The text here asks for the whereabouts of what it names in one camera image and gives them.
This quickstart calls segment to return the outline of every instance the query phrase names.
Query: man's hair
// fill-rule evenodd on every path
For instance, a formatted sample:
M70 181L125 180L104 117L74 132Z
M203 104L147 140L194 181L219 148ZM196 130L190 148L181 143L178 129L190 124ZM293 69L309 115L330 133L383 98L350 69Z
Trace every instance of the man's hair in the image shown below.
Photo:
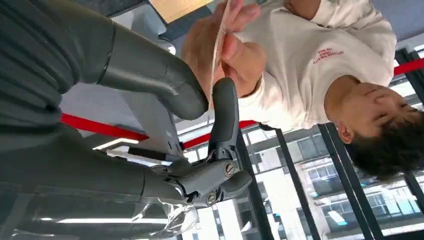
M382 127L381 136L355 136L346 146L363 173L386 181L400 172L424 169L424 112L415 122Z

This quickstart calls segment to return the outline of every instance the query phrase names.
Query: man's hand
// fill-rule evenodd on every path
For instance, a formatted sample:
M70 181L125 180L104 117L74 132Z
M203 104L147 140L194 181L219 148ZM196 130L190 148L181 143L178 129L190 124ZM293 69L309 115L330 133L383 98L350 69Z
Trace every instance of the man's hand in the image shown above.
M190 66L207 97L209 97L211 89L215 40L225 6L225 3L219 4L212 16L199 20L190 29L182 48L182 59ZM255 88L263 68L259 74L256 72L252 74L253 71L246 70L265 66L265 63L262 64L257 61L258 55L265 56L265 54L255 43L243 44L230 33L242 31L248 23L259 16L259 13L260 8L257 4L243 7L243 0L232 0L231 9L226 19L226 28L229 34L224 39L223 52L219 54L225 63L220 59L218 60L219 65L215 69L213 84L225 76L231 77L240 97L249 94Z
M255 90L267 63L266 54L257 43L243 43L233 34L225 37L222 60L225 76L234 81L239 98Z
M320 4L321 0L286 0L284 6L294 15L312 20L317 14Z

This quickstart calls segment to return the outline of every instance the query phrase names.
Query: robotic arm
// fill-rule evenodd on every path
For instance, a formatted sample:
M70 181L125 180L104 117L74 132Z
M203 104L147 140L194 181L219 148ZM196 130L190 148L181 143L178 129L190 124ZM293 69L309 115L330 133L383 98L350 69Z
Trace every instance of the robotic arm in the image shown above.
M158 171L110 157L59 123L60 94L78 82L152 93L191 120L208 102L190 68L65 0L0 0L0 9L1 240L168 238L196 222L194 207L234 198L250 184L233 161L239 114L231 79L214 87L206 159Z

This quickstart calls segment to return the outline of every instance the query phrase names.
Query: white sweatshirt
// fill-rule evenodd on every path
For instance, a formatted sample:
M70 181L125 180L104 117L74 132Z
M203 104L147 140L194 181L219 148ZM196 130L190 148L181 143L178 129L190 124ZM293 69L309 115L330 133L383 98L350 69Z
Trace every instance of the white sweatshirt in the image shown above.
M369 0L321 0L311 21L291 14L283 0L269 2L237 36L267 55L260 86L239 99L241 120L308 129L329 121L324 98L337 78L388 86L393 77L396 36Z

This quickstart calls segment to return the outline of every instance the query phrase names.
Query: man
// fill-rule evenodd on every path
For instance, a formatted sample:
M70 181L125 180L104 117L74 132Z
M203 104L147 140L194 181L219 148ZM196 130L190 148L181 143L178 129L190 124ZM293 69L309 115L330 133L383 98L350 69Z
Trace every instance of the man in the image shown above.
M242 120L283 131L331 121L355 165L380 179L424 167L424 114L387 88L396 36L369 0L231 3L214 80L234 80ZM182 53L207 96L224 7L193 26Z

